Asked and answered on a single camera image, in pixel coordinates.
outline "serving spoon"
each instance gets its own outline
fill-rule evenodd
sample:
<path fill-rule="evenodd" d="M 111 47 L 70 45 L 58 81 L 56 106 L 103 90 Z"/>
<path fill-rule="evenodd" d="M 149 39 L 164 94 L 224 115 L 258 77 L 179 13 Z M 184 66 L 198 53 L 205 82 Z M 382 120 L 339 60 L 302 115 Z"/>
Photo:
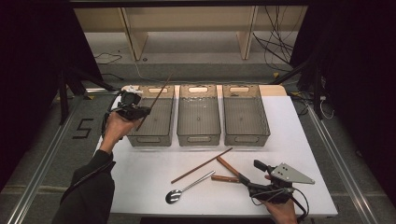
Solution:
<path fill-rule="evenodd" d="M 186 188 L 180 190 L 180 189 L 174 189 L 172 191 L 170 191 L 168 194 L 166 194 L 165 200 L 167 203 L 175 203 L 178 201 L 178 199 L 180 199 L 181 193 L 189 188 L 191 188 L 192 186 L 198 184 L 199 182 L 207 179 L 208 177 L 212 176 L 215 173 L 215 171 L 210 172 L 207 175 L 204 175 L 203 177 L 199 178 L 197 181 L 195 181 L 194 183 L 188 185 Z"/>

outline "human hand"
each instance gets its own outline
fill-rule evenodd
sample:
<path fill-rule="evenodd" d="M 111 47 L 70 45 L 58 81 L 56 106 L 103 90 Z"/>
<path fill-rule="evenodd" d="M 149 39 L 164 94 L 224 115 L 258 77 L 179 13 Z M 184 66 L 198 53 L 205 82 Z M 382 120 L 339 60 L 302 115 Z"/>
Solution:
<path fill-rule="evenodd" d="M 261 202 L 267 207 L 268 212 L 271 213 L 277 224 L 297 223 L 297 217 L 294 211 L 294 202 L 291 199 L 286 203 Z"/>
<path fill-rule="evenodd" d="M 112 112 L 107 119 L 105 137 L 100 149 L 111 154 L 116 143 L 125 136 L 133 127 L 139 125 L 139 120 L 128 120 L 117 112 Z"/>

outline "black sleeve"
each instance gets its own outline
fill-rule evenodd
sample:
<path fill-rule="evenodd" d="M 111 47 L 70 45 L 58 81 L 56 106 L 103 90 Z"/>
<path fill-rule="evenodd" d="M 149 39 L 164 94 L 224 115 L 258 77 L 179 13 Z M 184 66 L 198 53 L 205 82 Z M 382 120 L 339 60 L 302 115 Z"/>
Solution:
<path fill-rule="evenodd" d="M 52 223 L 107 223 L 114 195 L 113 155 L 97 150 L 78 168 Z"/>

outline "plastic storage container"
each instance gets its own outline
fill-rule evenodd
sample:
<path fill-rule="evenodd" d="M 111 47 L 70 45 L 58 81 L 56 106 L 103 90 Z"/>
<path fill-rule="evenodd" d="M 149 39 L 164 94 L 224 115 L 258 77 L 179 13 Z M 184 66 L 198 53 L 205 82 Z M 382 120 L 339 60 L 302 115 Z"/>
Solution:
<path fill-rule="evenodd" d="M 177 137 L 184 146 L 217 146 L 221 134 L 216 85 L 182 85 Z"/>
<path fill-rule="evenodd" d="M 270 135 L 258 85 L 223 85 L 224 145 L 263 147 Z"/>
<path fill-rule="evenodd" d="M 140 105 L 150 107 L 162 86 L 140 86 Z M 165 86 L 150 114 L 128 138 L 133 147 L 169 147 L 172 145 L 175 86 Z"/>

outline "white tabletop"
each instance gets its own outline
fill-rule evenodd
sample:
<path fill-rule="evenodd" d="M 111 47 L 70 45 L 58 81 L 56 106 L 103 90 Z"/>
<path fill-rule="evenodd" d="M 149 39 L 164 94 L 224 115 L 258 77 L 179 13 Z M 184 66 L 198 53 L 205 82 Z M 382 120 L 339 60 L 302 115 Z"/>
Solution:
<path fill-rule="evenodd" d="M 285 162 L 316 181 L 315 185 L 293 184 L 309 202 L 309 216 L 334 217 L 337 215 L 330 193 L 308 145 L 301 123 L 288 96 L 262 97 L 271 135 L 264 147 L 233 147 L 222 158 L 251 182 L 268 185 L 264 173 L 253 166 L 254 160 L 277 166 Z M 219 112 L 223 130 L 222 100 Z M 181 147 L 177 140 L 177 101 L 175 106 L 172 146 L 132 147 L 124 137 L 114 148 L 112 175 L 116 184 L 112 213 L 159 217 L 267 217 L 265 207 L 256 206 L 242 184 L 213 181 L 210 178 L 183 192 L 173 204 L 165 201 L 172 189 L 184 189 L 210 171 L 216 175 L 233 176 L 214 160 L 199 170 L 180 179 L 196 166 L 212 159 L 229 147 L 224 146 L 224 133 L 217 147 Z M 295 191 L 293 196 L 306 208 L 304 197 Z M 295 205 L 296 213 L 302 211 Z"/>

